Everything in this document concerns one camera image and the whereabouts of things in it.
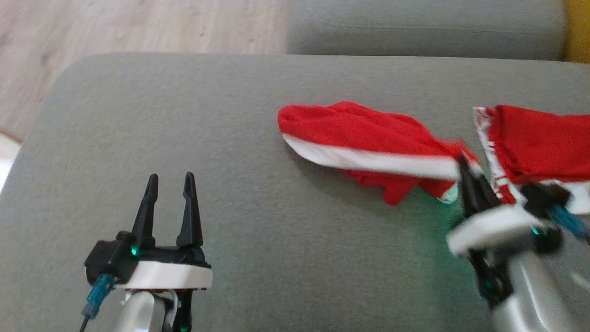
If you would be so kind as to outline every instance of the gray ottoman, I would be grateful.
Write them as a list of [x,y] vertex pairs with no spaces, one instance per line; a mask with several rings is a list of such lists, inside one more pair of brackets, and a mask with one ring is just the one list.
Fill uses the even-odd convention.
[[295,54],[559,60],[561,0],[290,0]]
[[[172,245],[186,171],[196,177],[213,287],[194,331],[448,331],[491,328],[471,266],[445,234],[460,213],[296,156],[277,128],[291,103],[352,100],[461,135],[483,158],[473,105],[590,108],[590,66],[427,57],[113,54],[56,81],[0,196],[0,331],[77,331],[99,239],[129,230],[160,175],[154,236]],[[581,325],[590,250],[568,236],[548,259]],[[123,293],[88,331],[111,331]]]

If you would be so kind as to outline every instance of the yellow fabric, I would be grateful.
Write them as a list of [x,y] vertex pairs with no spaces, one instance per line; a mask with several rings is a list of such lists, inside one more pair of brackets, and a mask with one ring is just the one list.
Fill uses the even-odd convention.
[[590,63],[590,0],[566,0],[568,40],[565,59]]

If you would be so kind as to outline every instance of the white cable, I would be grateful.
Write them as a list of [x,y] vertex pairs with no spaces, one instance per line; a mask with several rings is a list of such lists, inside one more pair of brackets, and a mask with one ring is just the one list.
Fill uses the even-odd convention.
[[170,327],[170,331],[172,331],[172,326],[174,325],[174,318],[176,318],[176,312],[178,311],[178,295],[176,294],[174,289],[169,289],[168,291],[172,294],[172,299],[174,300],[174,306],[173,306],[172,310],[170,310],[168,312],[168,314],[166,315],[165,321],[166,321],[166,323],[168,323],[168,326]]

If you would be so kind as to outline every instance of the black cable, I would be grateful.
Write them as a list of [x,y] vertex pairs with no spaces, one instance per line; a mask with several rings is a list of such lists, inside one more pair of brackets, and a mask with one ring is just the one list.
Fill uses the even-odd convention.
[[82,326],[80,327],[80,332],[84,332],[84,330],[86,329],[86,324],[88,324],[89,320],[90,320],[90,316],[84,316],[84,320],[82,321]]

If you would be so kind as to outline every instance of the red garment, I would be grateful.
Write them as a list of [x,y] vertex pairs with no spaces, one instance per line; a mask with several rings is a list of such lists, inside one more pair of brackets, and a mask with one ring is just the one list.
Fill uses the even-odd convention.
[[398,204],[416,185],[442,200],[458,177],[455,159],[475,156],[461,142],[434,138],[416,119],[352,102],[288,105],[278,113],[285,141],[303,158],[340,168],[361,185],[383,186]]
[[498,105],[489,141],[506,176],[515,184],[557,179],[590,180],[590,115],[554,115]]

